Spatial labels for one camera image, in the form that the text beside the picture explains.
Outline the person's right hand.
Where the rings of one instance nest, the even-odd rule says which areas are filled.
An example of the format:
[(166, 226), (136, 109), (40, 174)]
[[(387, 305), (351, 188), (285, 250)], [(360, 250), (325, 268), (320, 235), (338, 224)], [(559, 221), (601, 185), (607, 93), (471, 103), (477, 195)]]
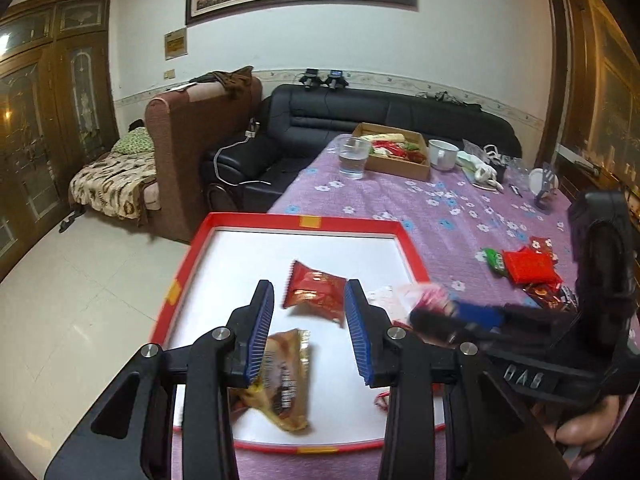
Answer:
[(552, 442), (579, 446), (586, 455), (603, 444), (614, 430), (620, 411), (620, 398), (606, 396), (589, 412), (560, 424), (559, 416), (551, 414), (551, 406), (536, 405), (536, 419)]

